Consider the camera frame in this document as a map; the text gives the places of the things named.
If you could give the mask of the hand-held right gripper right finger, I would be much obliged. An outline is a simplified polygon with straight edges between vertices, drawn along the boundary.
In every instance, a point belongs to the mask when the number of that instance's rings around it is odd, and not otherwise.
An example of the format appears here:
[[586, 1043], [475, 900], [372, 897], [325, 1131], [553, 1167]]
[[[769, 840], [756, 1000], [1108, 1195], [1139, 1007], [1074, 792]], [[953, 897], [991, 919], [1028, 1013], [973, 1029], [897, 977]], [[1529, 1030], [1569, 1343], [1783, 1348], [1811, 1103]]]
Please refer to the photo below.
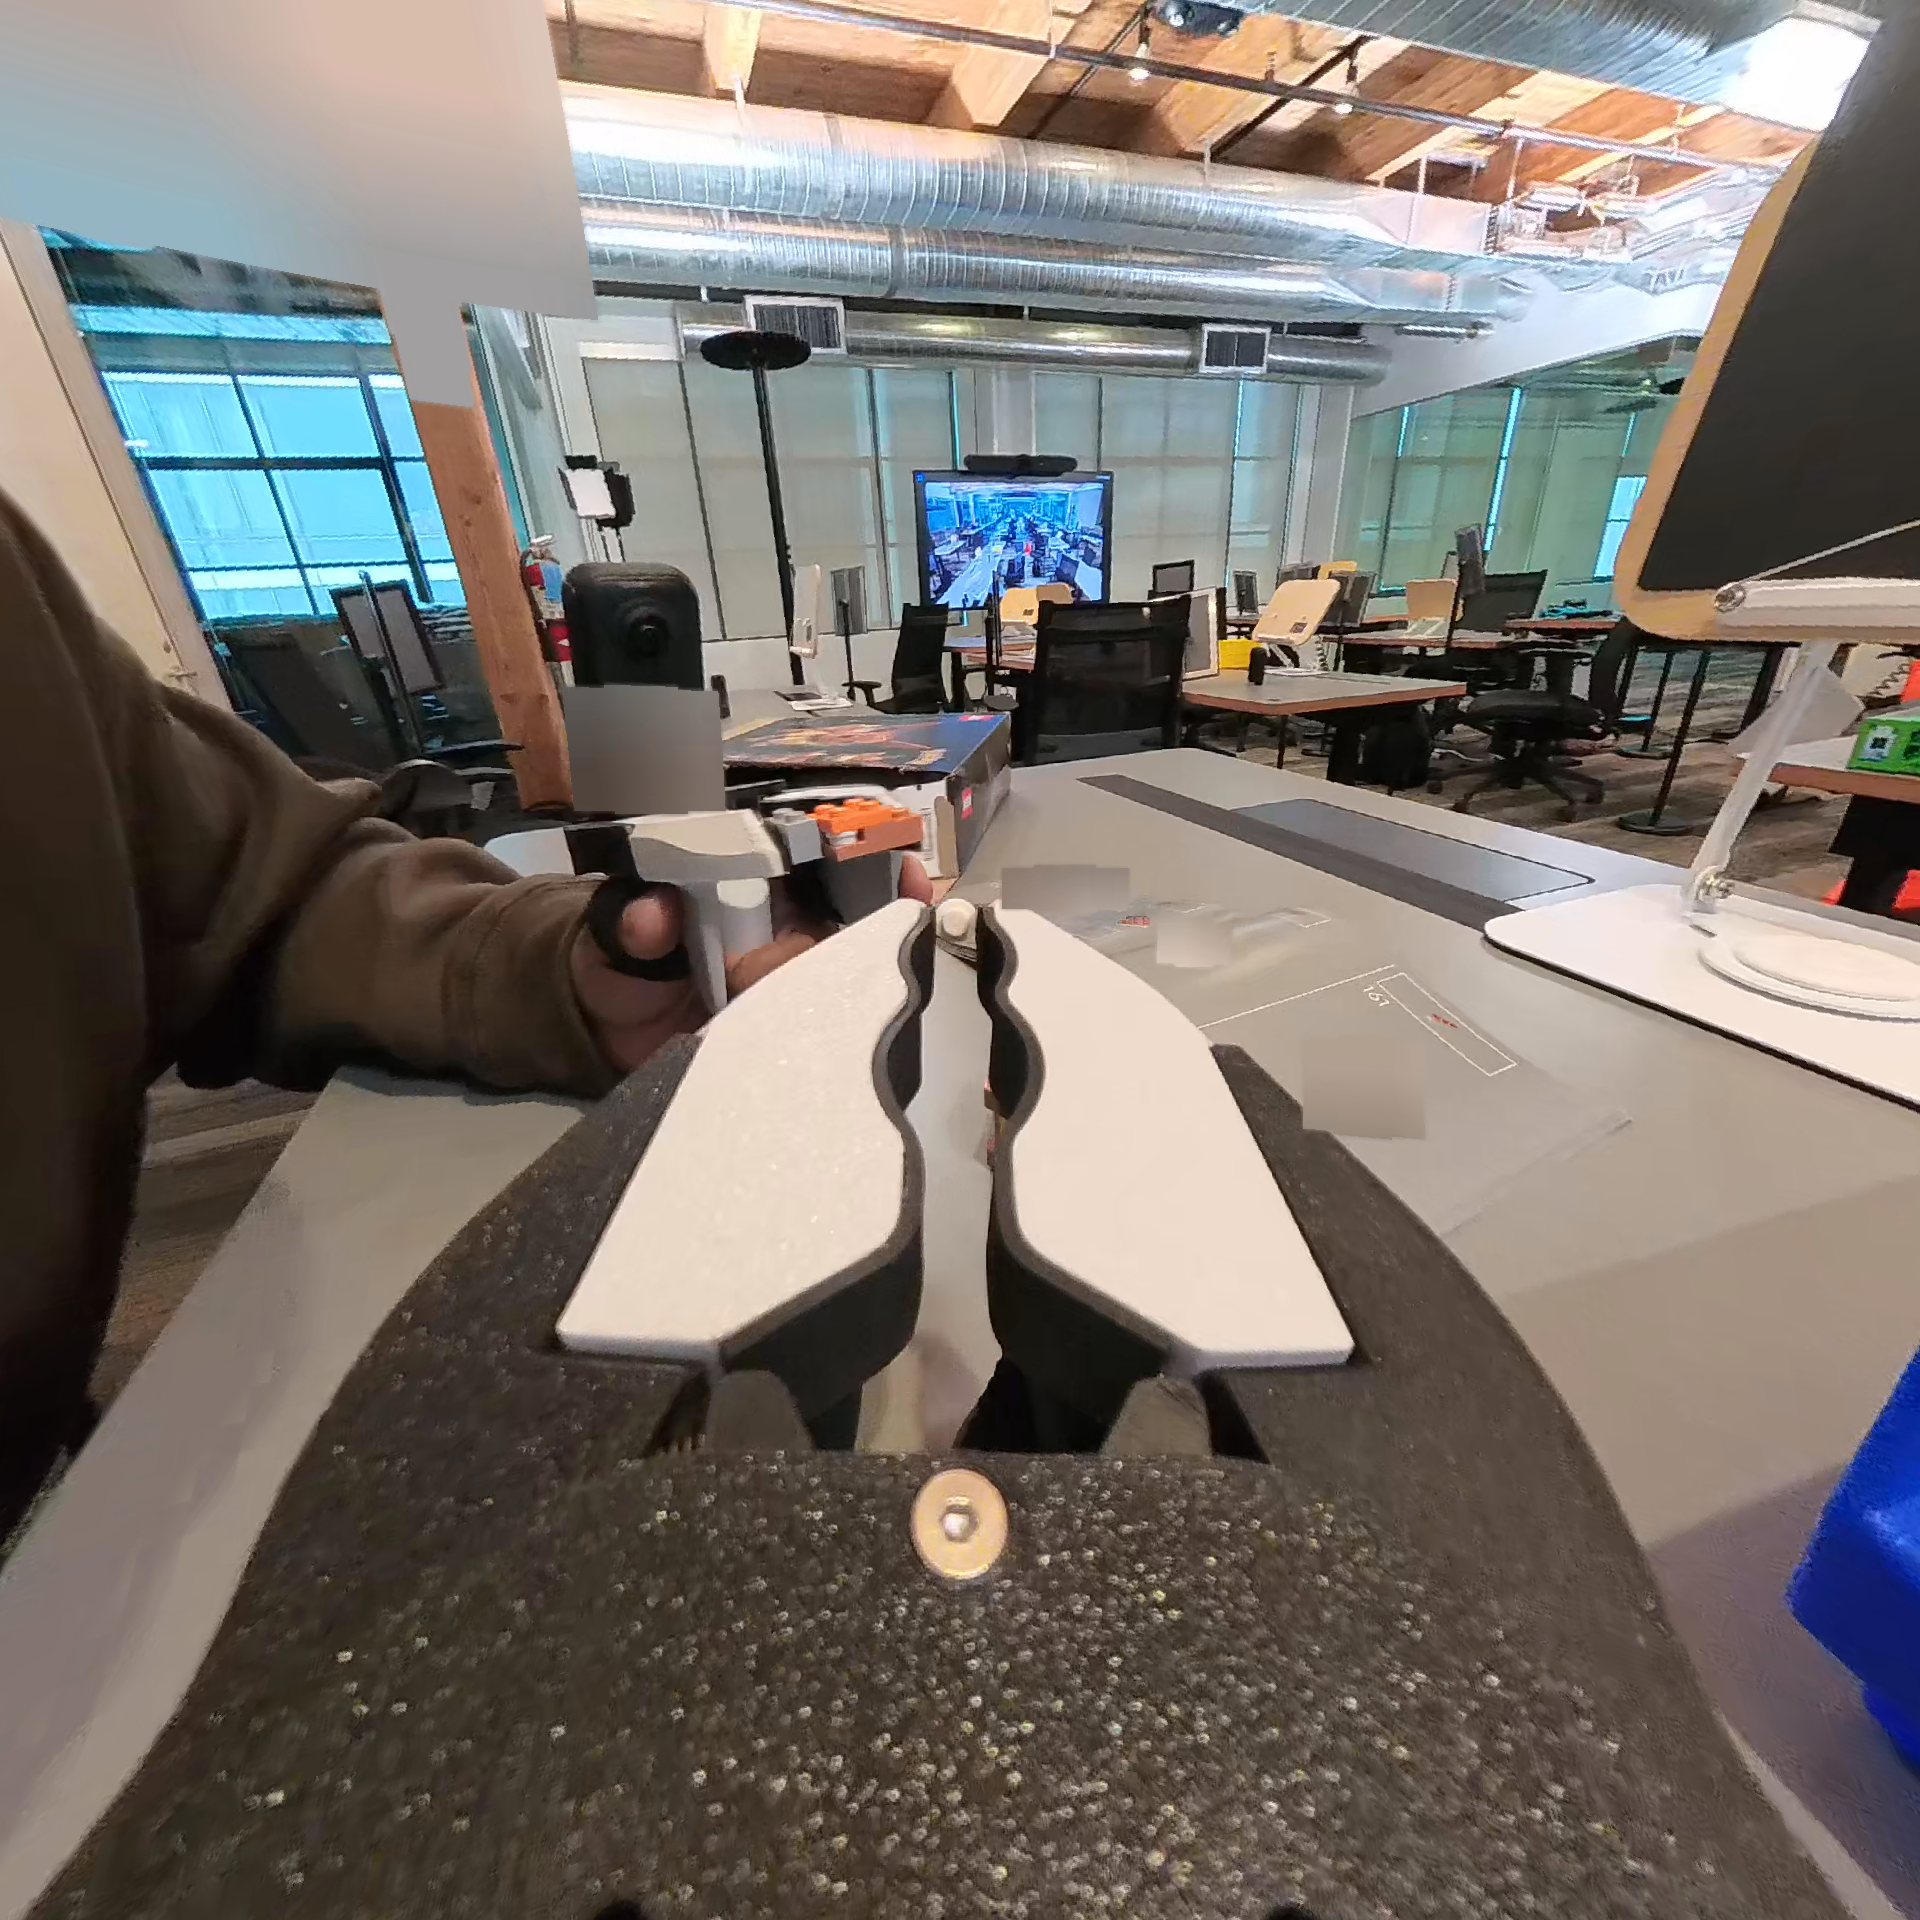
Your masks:
[[1004, 1358], [1033, 1382], [1348, 1363], [1348, 1320], [1203, 1029], [1035, 909], [982, 908], [975, 953]]

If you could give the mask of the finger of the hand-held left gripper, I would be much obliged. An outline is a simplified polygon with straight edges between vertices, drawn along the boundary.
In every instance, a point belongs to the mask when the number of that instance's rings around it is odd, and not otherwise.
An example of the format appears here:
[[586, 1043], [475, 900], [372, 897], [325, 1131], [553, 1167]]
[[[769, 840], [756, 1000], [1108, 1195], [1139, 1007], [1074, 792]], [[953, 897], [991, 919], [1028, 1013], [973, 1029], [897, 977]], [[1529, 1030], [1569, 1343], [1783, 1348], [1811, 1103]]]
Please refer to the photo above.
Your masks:
[[747, 806], [630, 819], [630, 865], [637, 880], [677, 889], [787, 876], [783, 844]]

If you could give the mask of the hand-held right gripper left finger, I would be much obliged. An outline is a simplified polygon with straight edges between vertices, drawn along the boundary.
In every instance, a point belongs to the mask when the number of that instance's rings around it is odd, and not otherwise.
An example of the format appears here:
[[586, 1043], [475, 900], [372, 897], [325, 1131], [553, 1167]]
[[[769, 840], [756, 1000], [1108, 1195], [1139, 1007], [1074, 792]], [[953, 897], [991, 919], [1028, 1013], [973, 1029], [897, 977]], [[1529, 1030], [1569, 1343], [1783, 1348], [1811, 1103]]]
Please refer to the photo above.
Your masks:
[[922, 1309], [931, 912], [882, 909], [709, 1022], [556, 1325], [570, 1353], [875, 1376]]

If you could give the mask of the orange grey black brick cluster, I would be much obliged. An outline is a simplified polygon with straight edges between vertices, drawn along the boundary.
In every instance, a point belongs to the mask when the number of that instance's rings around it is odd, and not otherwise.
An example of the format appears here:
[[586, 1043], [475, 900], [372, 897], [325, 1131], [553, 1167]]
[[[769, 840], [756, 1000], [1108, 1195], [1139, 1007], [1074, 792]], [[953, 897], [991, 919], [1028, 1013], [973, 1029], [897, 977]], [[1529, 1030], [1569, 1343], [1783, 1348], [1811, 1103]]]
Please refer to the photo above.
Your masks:
[[801, 791], [759, 805], [783, 860], [783, 897], [805, 925], [863, 920], [902, 896], [924, 819], [875, 791]]

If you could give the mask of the blue plastic bin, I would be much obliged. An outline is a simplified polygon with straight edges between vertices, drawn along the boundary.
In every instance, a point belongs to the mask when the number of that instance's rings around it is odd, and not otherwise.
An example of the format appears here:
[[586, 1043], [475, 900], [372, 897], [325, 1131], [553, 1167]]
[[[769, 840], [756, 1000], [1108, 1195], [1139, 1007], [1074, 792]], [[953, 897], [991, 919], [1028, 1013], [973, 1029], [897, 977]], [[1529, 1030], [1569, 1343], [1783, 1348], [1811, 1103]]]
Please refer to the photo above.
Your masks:
[[1836, 1480], [1788, 1585], [1798, 1624], [1854, 1675], [1917, 1769], [1917, 1358]]

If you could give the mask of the person's left forearm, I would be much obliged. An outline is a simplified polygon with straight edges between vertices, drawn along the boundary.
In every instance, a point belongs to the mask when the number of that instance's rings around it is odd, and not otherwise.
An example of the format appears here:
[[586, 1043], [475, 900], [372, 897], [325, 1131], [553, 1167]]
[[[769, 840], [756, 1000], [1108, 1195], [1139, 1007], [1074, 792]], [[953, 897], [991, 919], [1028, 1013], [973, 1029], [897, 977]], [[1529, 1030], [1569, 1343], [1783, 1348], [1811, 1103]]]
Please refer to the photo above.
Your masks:
[[419, 839], [161, 680], [5, 500], [5, 1528], [79, 1443], [153, 1081], [387, 1063], [570, 1097], [618, 1071], [577, 880]]

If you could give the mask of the wooden-edged background desk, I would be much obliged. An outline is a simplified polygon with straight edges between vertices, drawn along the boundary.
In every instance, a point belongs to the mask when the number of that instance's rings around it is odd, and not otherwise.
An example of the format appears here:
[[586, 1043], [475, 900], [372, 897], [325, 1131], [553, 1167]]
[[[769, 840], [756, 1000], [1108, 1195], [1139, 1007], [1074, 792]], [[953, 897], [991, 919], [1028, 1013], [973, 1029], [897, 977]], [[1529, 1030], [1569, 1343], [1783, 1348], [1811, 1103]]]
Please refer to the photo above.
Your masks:
[[1260, 683], [1245, 677], [1214, 673], [1189, 678], [1182, 693], [1186, 712], [1229, 712], [1285, 728], [1290, 718], [1331, 721], [1327, 780], [1359, 784], [1362, 735], [1385, 715], [1430, 708], [1466, 700], [1470, 688], [1446, 678], [1396, 678], [1382, 673], [1341, 673], [1326, 669], [1270, 669]]

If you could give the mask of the grey desk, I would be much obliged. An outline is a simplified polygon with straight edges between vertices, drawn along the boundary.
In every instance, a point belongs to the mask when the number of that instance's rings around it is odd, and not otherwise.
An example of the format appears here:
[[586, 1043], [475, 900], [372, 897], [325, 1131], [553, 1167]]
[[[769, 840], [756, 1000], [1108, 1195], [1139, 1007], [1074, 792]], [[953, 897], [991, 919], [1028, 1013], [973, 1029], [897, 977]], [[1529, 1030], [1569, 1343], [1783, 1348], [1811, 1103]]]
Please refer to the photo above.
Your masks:
[[[1203, 752], [1014, 774], [967, 889], [1018, 856], [1143, 865], [1182, 894], [1275, 894], [1405, 925], [1395, 896], [1172, 814], [1321, 805], [1546, 869], [1524, 904], [1673, 876], [1651, 860], [1455, 819]], [[1454, 928], [1477, 933], [1477, 924]], [[1668, 1619], [1745, 1756], [1854, 1915], [1915, 1915], [1915, 1777], [1785, 1581], [1915, 1348], [1915, 1113], [1564, 976], [1550, 1053], [1644, 1133], [1550, 1171], [1446, 1244], [1581, 1423]], [[199, 1667], [301, 1443], [387, 1309], [577, 1121], [342, 1071], [132, 1371], [5, 1569], [5, 1915], [105, 1812]]]

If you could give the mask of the person's left hand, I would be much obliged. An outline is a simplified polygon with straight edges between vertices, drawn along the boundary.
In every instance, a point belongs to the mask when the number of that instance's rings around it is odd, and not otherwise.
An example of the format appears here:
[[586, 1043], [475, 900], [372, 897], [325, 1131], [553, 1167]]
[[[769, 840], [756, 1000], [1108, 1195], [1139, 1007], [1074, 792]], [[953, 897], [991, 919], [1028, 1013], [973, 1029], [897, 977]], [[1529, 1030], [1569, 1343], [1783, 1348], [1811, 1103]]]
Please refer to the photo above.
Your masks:
[[[668, 885], [642, 886], [619, 908], [591, 908], [570, 955], [570, 976], [582, 1020], [609, 1064], [637, 1070], [673, 1038], [698, 1030], [713, 1007], [694, 974], [665, 976], [684, 948], [686, 900]], [[726, 958], [726, 997], [733, 1000], [769, 974], [836, 933], [830, 920], [802, 919], [775, 900], [773, 937]]]

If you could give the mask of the black computer monitor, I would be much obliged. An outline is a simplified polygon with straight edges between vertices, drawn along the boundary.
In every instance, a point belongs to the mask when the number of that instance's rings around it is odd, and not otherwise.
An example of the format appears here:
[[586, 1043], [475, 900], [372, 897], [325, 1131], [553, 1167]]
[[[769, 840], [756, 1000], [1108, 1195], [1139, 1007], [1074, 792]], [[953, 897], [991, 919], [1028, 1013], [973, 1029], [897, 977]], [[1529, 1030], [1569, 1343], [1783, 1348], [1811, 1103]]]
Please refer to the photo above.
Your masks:
[[333, 588], [332, 606], [353, 648], [387, 665], [402, 693], [415, 697], [445, 686], [437, 645], [407, 582]]

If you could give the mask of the black toy set box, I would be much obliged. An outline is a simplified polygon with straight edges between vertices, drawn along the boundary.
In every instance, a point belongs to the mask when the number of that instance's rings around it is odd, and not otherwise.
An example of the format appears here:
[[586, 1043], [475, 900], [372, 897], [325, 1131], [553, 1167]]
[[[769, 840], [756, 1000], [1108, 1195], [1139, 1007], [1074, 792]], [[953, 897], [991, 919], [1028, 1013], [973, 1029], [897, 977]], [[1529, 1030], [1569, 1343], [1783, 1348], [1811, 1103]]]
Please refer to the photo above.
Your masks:
[[924, 819], [927, 876], [957, 880], [1013, 791], [1013, 719], [995, 710], [779, 710], [725, 721], [723, 759], [730, 785], [881, 791]]

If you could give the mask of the black office chair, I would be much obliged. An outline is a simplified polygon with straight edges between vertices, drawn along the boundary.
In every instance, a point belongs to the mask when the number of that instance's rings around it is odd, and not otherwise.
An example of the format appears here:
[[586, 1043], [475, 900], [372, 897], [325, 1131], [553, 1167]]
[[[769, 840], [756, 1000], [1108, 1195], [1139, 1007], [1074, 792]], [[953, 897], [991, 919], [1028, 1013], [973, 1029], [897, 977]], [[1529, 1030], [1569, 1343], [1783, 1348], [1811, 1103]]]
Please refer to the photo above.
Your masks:
[[1454, 814], [1497, 795], [1540, 792], [1557, 819], [1572, 825], [1585, 805], [1602, 799], [1602, 782], [1586, 774], [1572, 744], [1597, 744], [1604, 735], [1599, 708], [1572, 688], [1579, 651], [1569, 651], [1561, 678], [1537, 680], [1529, 648], [1537, 632], [1510, 632], [1514, 620], [1533, 616], [1548, 584], [1548, 569], [1486, 572], [1459, 584], [1446, 624], [1446, 653], [1470, 659], [1470, 695], [1454, 719], [1484, 737], [1486, 755], [1470, 761], [1475, 774], [1451, 797]]
[[947, 712], [951, 708], [947, 632], [949, 608], [939, 604], [902, 608], [891, 661], [891, 693], [882, 700], [875, 680], [853, 678], [849, 697], [886, 715]]
[[1014, 763], [1174, 750], [1185, 719], [1189, 596], [1043, 600], [1014, 708]]

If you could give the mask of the white metal stand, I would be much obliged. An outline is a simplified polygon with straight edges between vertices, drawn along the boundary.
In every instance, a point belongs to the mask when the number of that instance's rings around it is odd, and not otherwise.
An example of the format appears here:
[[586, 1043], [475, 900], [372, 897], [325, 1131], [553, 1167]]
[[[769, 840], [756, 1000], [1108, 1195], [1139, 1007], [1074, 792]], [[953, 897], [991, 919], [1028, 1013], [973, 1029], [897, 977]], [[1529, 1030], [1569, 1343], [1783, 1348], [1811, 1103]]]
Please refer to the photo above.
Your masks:
[[1732, 791], [1679, 880], [1550, 902], [1486, 939], [1727, 1040], [1907, 1105], [1917, 1102], [1915, 934], [1884, 920], [1764, 902], [1732, 877], [1741, 828], [1772, 785], [1842, 780], [1861, 799], [1915, 799], [1915, 780], [1847, 766], [1815, 741], [1813, 708], [1837, 689], [1833, 661], [1859, 639], [1915, 639], [1911, 579], [1746, 580], [1689, 596], [1692, 635], [1794, 641], [1798, 662], [1746, 733]]

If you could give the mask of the wall television screen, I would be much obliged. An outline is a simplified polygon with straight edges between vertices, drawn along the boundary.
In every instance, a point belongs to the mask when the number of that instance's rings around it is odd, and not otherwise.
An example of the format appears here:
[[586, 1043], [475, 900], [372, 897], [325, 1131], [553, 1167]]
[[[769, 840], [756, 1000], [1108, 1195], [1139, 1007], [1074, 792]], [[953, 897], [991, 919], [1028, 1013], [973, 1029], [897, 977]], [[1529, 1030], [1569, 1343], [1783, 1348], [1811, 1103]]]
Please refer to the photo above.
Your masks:
[[1014, 588], [1114, 599], [1108, 471], [915, 471], [918, 606], [979, 609]]

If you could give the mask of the silver ventilation duct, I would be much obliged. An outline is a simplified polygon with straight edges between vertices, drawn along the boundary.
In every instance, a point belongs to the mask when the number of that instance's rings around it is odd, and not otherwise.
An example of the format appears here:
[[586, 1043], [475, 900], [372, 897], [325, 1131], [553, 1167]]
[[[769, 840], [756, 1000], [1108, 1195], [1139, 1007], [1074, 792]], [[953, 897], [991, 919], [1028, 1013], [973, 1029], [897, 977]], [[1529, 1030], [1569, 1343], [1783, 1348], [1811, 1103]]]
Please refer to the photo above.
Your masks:
[[563, 111], [582, 200], [1345, 269], [1502, 269], [1489, 207], [1379, 182], [652, 88], [564, 84]]

